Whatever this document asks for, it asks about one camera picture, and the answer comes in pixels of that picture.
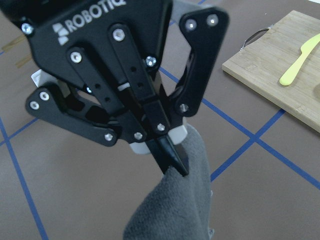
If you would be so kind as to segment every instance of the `wooden cutting board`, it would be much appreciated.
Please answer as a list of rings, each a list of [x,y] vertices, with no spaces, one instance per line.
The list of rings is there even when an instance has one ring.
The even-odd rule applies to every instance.
[[[292,11],[226,61],[222,69],[320,132],[320,43],[291,85],[279,83],[301,55],[300,47],[319,33],[320,20]]]

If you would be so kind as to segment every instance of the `silver screw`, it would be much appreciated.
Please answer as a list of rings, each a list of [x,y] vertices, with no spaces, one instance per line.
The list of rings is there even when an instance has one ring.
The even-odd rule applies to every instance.
[[[188,19],[185,22],[185,28],[188,32],[194,31],[197,28],[197,22],[194,19]]]
[[[43,101],[48,101],[50,98],[49,94],[45,91],[40,92],[39,96],[40,96],[41,100],[43,100]]]
[[[181,104],[180,105],[180,110],[182,113],[185,113],[189,110],[189,106],[187,104]]]
[[[30,108],[32,108],[33,110],[38,110],[40,108],[39,103],[37,103],[36,101],[32,101],[30,102]]]
[[[70,54],[71,61],[78,64],[82,61],[82,56],[80,52],[74,51]]]
[[[31,26],[29,23],[23,23],[21,25],[21,30],[24,34],[30,35],[34,32],[34,27]]]
[[[145,59],[145,63],[148,67],[153,67],[157,63],[157,59],[153,56],[147,56]]]
[[[219,22],[219,18],[217,14],[211,14],[206,19],[206,24],[208,24],[209,27],[214,27]]]
[[[134,138],[137,139],[137,140],[141,140],[143,138],[143,135],[141,132],[136,132],[134,134]]]
[[[163,125],[162,123],[159,123],[156,128],[161,132],[163,132],[166,129],[165,125]]]
[[[125,39],[126,35],[122,29],[117,28],[116,30],[113,31],[112,36],[114,40],[116,40],[117,42],[121,42]]]
[[[104,139],[107,140],[108,142],[110,142],[113,138],[114,136],[110,133],[104,135]]]

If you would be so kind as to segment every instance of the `gray towel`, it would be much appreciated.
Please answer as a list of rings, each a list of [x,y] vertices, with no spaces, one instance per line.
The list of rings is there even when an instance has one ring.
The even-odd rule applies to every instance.
[[[124,240],[208,240],[210,173],[204,142],[192,126],[182,145],[190,173],[170,167],[127,224]]]

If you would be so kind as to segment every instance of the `white logo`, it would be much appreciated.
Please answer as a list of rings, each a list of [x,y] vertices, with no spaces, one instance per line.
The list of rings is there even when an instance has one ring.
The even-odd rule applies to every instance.
[[[72,20],[65,20],[65,27],[61,23],[52,25],[54,32],[59,34],[60,45],[63,46],[69,41],[67,35],[91,23],[94,19],[100,18],[103,14],[109,13],[116,7],[126,4],[126,0],[100,0],[91,5],[88,10],[83,10],[80,14],[74,15]]]
[[[67,37],[67,35],[69,35],[68,30],[61,23],[53,24],[52,28],[53,31],[59,35],[58,41],[60,45],[65,45],[69,41],[69,38]]]

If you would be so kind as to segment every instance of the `yellow utensil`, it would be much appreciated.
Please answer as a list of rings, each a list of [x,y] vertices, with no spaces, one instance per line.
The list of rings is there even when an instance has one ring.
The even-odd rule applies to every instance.
[[[295,80],[300,68],[304,64],[305,60],[312,52],[312,50],[317,46],[320,42],[320,34],[315,35],[314,37],[310,38],[301,46],[301,55],[300,57],[294,62],[294,64],[289,67],[289,69],[282,75],[280,78],[280,84],[283,86],[288,86],[292,84]]]

